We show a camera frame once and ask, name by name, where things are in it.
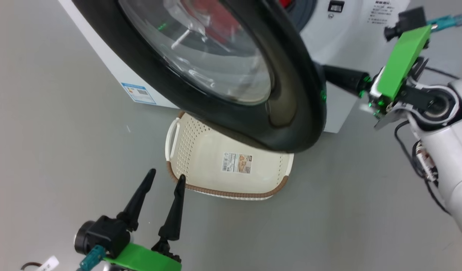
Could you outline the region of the black round washing machine door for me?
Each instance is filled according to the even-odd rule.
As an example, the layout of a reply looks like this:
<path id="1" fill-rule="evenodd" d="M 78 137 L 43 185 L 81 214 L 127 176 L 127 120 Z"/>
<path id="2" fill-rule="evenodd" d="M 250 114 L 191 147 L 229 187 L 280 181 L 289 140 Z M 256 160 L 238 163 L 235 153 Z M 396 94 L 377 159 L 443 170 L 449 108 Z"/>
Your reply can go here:
<path id="1" fill-rule="evenodd" d="M 219 0 L 262 55 L 270 84 L 256 98 L 229 97 L 184 74 L 130 14 L 124 0 L 73 0 L 110 48 L 179 109 L 250 146 L 296 153 L 313 146 L 326 122 L 326 87 L 301 36 L 277 0 Z"/>

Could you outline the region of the white washing machine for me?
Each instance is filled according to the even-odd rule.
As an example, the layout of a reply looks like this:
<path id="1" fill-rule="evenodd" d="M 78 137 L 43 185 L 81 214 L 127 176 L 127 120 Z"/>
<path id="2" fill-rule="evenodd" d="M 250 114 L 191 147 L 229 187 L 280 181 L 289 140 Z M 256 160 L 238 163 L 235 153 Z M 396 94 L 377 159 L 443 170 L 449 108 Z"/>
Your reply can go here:
<path id="1" fill-rule="evenodd" d="M 160 107 L 178 107 L 141 76 L 110 48 L 78 10 L 73 0 L 59 0 L 64 10 L 90 43 L 97 55 L 121 84 L 143 86 Z M 386 59 L 390 44 L 383 28 L 397 20 L 410 0 L 318 0 L 308 24 L 300 32 L 308 53 L 320 64 L 370 72 Z M 176 61 L 177 67 L 210 90 L 229 97 L 256 98 L 246 94 L 251 83 L 263 94 L 270 77 L 262 67 L 257 46 L 243 29 L 223 37 L 186 11 L 181 0 L 124 0 L 130 14 L 143 27 L 162 52 Z"/>

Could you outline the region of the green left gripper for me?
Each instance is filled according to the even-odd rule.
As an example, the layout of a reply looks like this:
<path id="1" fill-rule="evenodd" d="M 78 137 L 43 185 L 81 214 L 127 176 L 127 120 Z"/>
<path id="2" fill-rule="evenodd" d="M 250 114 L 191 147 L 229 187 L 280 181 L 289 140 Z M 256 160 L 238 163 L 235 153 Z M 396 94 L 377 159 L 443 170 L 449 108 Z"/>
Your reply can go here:
<path id="1" fill-rule="evenodd" d="M 145 196 L 152 187 L 155 175 L 156 170 L 150 169 L 127 206 L 116 217 L 126 224 L 128 231 L 138 229 Z M 181 258 L 171 253 L 168 241 L 177 241 L 180 238 L 185 191 L 186 177 L 182 174 L 174 190 L 171 209 L 159 230 L 160 240 L 164 241 L 158 241 L 151 249 L 129 243 L 115 259 L 106 257 L 104 261 L 128 271 L 181 271 Z"/>

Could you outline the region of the grey rubber door seal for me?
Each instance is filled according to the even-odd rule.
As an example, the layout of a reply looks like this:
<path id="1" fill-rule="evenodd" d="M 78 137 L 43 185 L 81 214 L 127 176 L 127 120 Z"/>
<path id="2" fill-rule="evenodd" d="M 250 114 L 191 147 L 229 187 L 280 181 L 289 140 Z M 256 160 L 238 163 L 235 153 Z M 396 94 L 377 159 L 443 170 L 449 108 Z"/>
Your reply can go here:
<path id="1" fill-rule="evenodd" d="M 301 32 L 310 21 L 318 0 L 291 0 L 290 4 L 285 7 L 290 21 Z"/>

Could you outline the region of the blue energy label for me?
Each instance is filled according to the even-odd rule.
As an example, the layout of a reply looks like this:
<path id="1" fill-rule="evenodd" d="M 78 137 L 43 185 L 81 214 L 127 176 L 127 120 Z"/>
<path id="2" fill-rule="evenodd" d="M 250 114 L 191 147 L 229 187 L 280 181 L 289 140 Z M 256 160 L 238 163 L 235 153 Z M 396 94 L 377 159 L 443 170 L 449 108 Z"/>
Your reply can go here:
<path id="1" fill-rule="evenodd" d="M 134 102 L 157 105 L 145 87 L 125 83 L 121 83 L 121 85 Z"/>

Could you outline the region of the paper sticker inside basket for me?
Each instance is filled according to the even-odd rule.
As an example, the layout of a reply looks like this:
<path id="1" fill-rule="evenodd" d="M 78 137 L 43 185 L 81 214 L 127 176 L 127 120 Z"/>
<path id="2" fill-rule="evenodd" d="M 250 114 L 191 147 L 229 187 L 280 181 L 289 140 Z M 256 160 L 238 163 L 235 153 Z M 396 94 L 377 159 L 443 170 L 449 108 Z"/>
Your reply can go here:
<path id="1" fill-rule="evenodd" d="M 221 170 L 223 172 L 250 174 L 253 156 L 243 153 L 224 152 Z"/>

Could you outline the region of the plain red garment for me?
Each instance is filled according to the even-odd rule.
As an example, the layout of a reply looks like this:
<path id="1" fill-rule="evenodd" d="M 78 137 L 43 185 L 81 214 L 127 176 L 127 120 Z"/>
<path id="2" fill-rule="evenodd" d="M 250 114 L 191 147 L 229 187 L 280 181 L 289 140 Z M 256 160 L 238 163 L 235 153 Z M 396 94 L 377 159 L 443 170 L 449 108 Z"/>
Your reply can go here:
<path id="1" fill-rule="evenodd" d="M 181 0 L 186 11 L 205 25 L 205 29 L 223 37 L 240 32 L 243 27 L 219 0 Z"/>

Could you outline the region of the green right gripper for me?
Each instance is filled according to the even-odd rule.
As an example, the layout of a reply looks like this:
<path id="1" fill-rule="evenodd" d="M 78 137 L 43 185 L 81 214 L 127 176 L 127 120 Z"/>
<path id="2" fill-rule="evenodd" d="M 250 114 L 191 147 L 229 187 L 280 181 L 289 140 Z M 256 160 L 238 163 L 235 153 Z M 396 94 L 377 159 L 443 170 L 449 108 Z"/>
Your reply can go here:
<path id="1" fill-rule="evenodd" d="M 367 72 L 330 65 L 323 66 L 325 79 L 360 98 L 368 93 L 369 108 L 378 119 L 375 130 L 400 119 L 404 111 L 420 117 L 429 109 L 432 95 L 408 85 L 407 79 L 430 35 L 431 26 L 427 24 L 403 31 L 373 82 Z"/>

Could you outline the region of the cream perforated laundry basket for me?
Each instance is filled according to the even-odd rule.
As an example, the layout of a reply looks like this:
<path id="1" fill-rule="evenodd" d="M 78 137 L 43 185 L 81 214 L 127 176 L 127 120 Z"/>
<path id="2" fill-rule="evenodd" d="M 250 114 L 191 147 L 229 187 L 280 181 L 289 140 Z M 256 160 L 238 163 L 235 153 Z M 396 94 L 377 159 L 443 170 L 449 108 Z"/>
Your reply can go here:
<path id="1" fill-rule="evenodd" d="M 252 155 L 251 173 L 223 172 L 224 152 Z M 187 189 L 220 198 L 262 201 L 284 188 L 294 155 L 248 146 L 181 111 L 169 126 L 165 159 L 174 181 L 185 175 Z"/>

